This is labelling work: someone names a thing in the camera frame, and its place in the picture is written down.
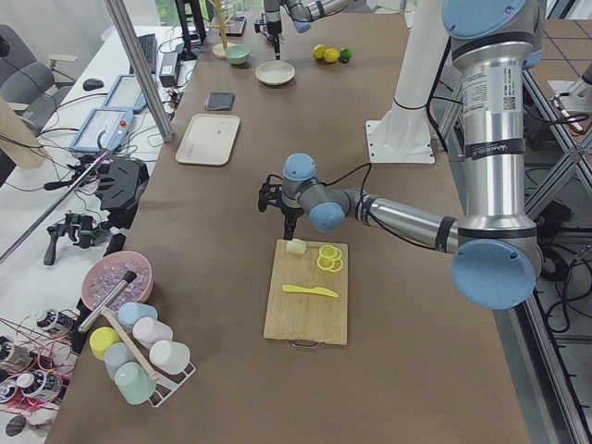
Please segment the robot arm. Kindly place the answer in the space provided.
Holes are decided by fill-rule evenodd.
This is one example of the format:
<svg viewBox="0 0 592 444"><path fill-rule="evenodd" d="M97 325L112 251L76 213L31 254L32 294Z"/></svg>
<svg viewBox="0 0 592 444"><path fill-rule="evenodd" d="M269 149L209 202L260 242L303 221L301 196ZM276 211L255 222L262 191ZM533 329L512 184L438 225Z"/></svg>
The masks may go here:
<svg viewBox="0 0 592 444"><path fill-rule="evenodd" d="M303 33L311 28L312 22L338 14L350 4L352 1L348 0L265 0L265 12L261 18L254 22L254 31L261 33L272 43L275 59L280 60L280 36L282 34L280 9L282 7L286 9L296 31Z"/></svg>
<svg viewBox="0 0 592 444"><path fill-rule="evenodd" d="M393 105L366 132L372 163L429 163L426 113L446 61L461 73L462 219L338 189L308 154L290 155L279 184L265 182L258 207L278 208L291 239L306 216L320 232L347 218L413 246L452 255L451 274L469 301L509 309L528 299L541 269L537 227L524 210L523 73L542 55L543 1L422 1L413 20Z"/></svg>

